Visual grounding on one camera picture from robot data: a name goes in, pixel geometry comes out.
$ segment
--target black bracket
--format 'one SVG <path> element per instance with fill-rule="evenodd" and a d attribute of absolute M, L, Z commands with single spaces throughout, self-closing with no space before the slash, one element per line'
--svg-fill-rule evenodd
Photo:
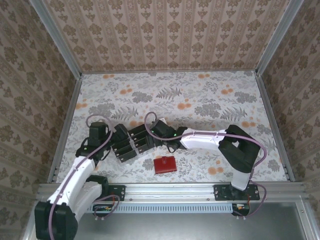
<path fill-rule="evenodd" d="M 260 200 L 258 186 L 254 184 L 248 184 L 244 191 L 234 188 L 231 184 L 217 184 L 213 189 L 216 201 Z"/>

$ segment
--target metal corner post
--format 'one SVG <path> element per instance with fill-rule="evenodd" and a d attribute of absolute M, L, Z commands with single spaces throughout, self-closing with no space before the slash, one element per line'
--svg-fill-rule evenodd
<path fill-rule="evenodd" d="M 277 125 L 277 121 L 276 121 L 274 112 L 272 110 L 272 107 L 271 107 L 271 104 L 270 104 L 270 101 L 269 101 L 269 98 L 268 98 L 268 94 L 267 94 L 267 90 L 265 88 L 265 84 L 264 84 L 263 79 L 262 79 L 261 76 L 258 76 L 256 73 L 254 75 L 255 75 L 256 83 L 258 85 L 258 88 L 259 88 L 259 91 L 260 91 L 260 94 L 261 94 L 261 98 L 262 98 L 262 102 L 264 104 L 266 115 L 267 115 L 267 117 L 269 119 L 269 122 L 270 122 L 270 127 L 271 127 L 271 130 L 273 132 L 274 141 L 275 141 L 275 144 L 276 144 L 276 146 L 278 148 L 278 152 L 279 152 L 280 158 L 281 158 L 282 162 L 285 164 L 285 167 L 287 169 L 287 174 L 288 174 L 290 180 L 292 182 L 294 182 L 295 181 L 295 176 L 294 176 L 294 173 L 293 173 L 293 171 L 291 169 L 291 166 L 290 166 L 290 162 L 289 162 L 289 159 L 288 159 L 288 156 L 287 156 L 287 153 L 286 153 L 286 149 L 285 149 L 284 143 L 283 143 L 281 135 L 280 135 L 280 131 L 279 131 L 279 128 L 278 128 L 278 125 Z"/>
<path fill-rule="evenodd" d="M 63 56 L 66 64 L 68 65 L 70 71 L 74 75 L 75 79 L 80 79 L 81 75 L 81 69 L 78 66 L 72 52 L 68 48 L 67 43 L 65 42 L 63 35 L 59 32 L 55 21 L 52 19 L 48 9 L 46 8 L 46 5 L 44 1 L 39 0 L 30 0 L 34 10 L 39 15 L 41 21 L 43 22 L 46 30 L 50 34 L 51 38 L 53 39 L 55 45 L 59 49 L 59 52 Z"/>
<path fill-rule="evenodd" d="M 297 12 L 299 11 L 304 0 L 291 0 L 284 11 L 267 47 L 265 48 L 258 65 L 256 66 L 256 70 L 258 75 L 262 75 L 262 73 L 267 68 L 268 63 L 276 52 L 280 42 L 284 38 L 289 26 L 294 20 Z"/>
<path fill-rule="evenodd" d="M 71 97 L 71 101 L 69 104 L 69 108 L 68 108 L 68 111 L 66 112 L 61 135 L 60 135 L 59 142 L 58 142 L 58 145 L 55 150 L 55 154 L 54 154 L 53 161 L 52 161 L 52 166 L 51 166 L 50 173 L 49 173 L 49 176 L 47 179 L 48 183 L 51 183 L 53 181 L 56 168 L 57 168 L 58 164 L 61 162 L 62 157 L 64 155 L 64 150 L 66 147 L 70 126 L 72 123 L 72 118 L 74 116 L 78 96 L 80 94 L 81 84 L 82 84 L 81 79 L 77 80 L 75 83 L 74 90 L 73 90 L 72 97 Z"/>

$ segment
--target purple cable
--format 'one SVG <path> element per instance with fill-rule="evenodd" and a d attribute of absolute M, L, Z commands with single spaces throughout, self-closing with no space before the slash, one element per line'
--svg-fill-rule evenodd
<path fill-rule="evenodd" d="M 52 229 L 52 218 L 53 218 L 53 215 L 54 215 L 54 210 L 55 210 L 55 207 L 57 205 L 57 202 L 59 201 L 59 198 L 62 197 L 62 194 L 64 193 L 64 190 L 66 189 L 68 183 L 70 182 L 70 179 L 73 177 L 73 175 L 78 170 L 78 168 L 81 166 L 81 164 L 83 164 L 87 159 L 92 157 L 96 152 L 101 150 L 110 141 L 110 139 L 112 137 L 114 127 L 113 127 L 113 125 L 111 123 L 111 120 L 107 116 L 103 116 L 101 114 L 92 114 L 92 115 L 90 115 L 90 116 L 88 116 L 86 118 L 85 123 L 87 124 L 87 126 L 88 126 L 89 118 L 95 117 L 95 116 L 103 117 L 103 118 L 105 118 L 107 120 L 108 129 L 110 130 L 110 135 L 108 136 L 108 138 L 105 140 L 105 142 L 101 146 L 99 146 L 97 149 L 92 151 L 88 156 L 86 156 L 82 161 L 80 161 L 77 166 L 75 166 L 75 169 L 71 172 L 69 177 L 66 179 L 64 185 L 61 187 L 61 190 L 60 190 L 59 194 L 56 196 L 56 199 L 54 200 L 54 202 L 53 202 L 53 204 L 51 206 L 51 209 L 50 209 L 50 213 L 49 213 L 48 228 L 49 228 L 49 235 L 50 235 L 51 240 L 55 240 L 53 229 Z"/>
<path fill-rule="evenodd" d="M 145 115 L 145 117 L 144 117 L 145 130 L 146 130 L 153 138 L 158 139 L 158 140 L 171 141 L 171 140 L 181 139 L 181 138 L 183 138 L 183 137 L 187 137 L 187 136 L 191 136 L 191 135 L 212 135 L 212 136 L 225 136 L 225 137 L 230 137 L 230 138 L 243 139 L 243 140 L 246 140 L 246 141 L 249 141 L 249 142 L 252 142 L 252 143 L 258 145 L 258 146 L 263 150 L 263 157 L 253 165 L 252 171 L 251 171 L 251 174 L 250 174 L 250 177 L 249 177 L 249 181 L 250 181 L 251 183 L 253 183 L 253 184 L 255 184 L 255 185 L 263 188 L 263 189 L 264 189 L 264 195 L 263 195 L 263 198 L 262 198 L 262 200 L 261 200 L 261 203 L 259 204 L 259 206 L 257 207 L 257 209 L 256 209 L 253 213 L 247 215 L 246 217 L 250 217 L 250 216 L 254 215 L 254 214 L 260 209 L 260 207 L 262 206 L 262 204 L 263 204 L 264 201 L 266 200 L 266 197 L 267 197 L 267 189 L 266 189 L 263 185 L 252 181 L 251 178 L 252 178 L 252 176 L 253 176 L 255 167 L 258 166 L 260 163 L 262 163 L 263 160 L 265 160 L 266 157 L 267 157 L 267 149 L 265 148 L 265 146 L 263 146 L 260 142 L 258 142 L 257 140 L 255 140 L 255 139 L 253 139 L 253 138 L 246 137 L 246 136 L 234 135 L 234 134 L 228 134 L 228 133 L 197 132 L 197 131 L 195 131 L 194 133 L 193 133 L 193 132 L 189 132 L 189 133 L 182 134 L 182 135 L 180 135 L 180 136 L 174 136 L 174 137 L 169 137 L 169 138 L 159 137 L 159 136 L 157 136 L 157 135 L 154 135 L 154 134 L 152 133 L 152 131 L 149 129 L 149 126 L 147 125 L 147 118 L 148 118 L 148 116 L 149 116 L 150 114 L 153 114 L 154 117 L 155 117 L 155 120 L 157 120 L 157 114 L 156 114 L 155 112 L 153 112 L 153 111 L 148 112 L 148 113 Z M 234 212 L 237 213 L 237 214 L 239 214 L 240 216 L 244 217 L 244 216 L 243 216 L 242 214 L 240 214 L 239 212 L 237 212 L 237 211 L 234 211 Z"/>
<path fill-rule="evenodd" d="M 120 203 L 120 197 L 119 197 L 118 195 L 112 194 L 112 195 L 105 196 L 105 197 L 102 197 L 102 198 L 97 199 L 97 200 L 94 201 L 94 203 L 98 203 L 98 202 L 101 202 L 101 201 L 103 201 L 103 200 L 105 200 L 105 199 L 109 199 L 109 198 L 116 198 L 116 199 L 117 199 L 117 202 L 116 202 L 115 207 L 108 213 L 107 216 L 104 217 L 105 219 L 108 218 L 108 217 L 110 217 L 110 215 L 111 215 L 115 210 L 117 210 L 117 208 L 118 208 L 118 206 L 119 206 L 119 203 Z M 97 207 L 97 208 L 94 210 L 93 215 L 94 215 L 95 217 L 98 217 L 98 216 L 97 216 L 97 210 L 98 210 L 98 209 L 101 209 L 101 208 L 102 208 L 102 207 Z"/>

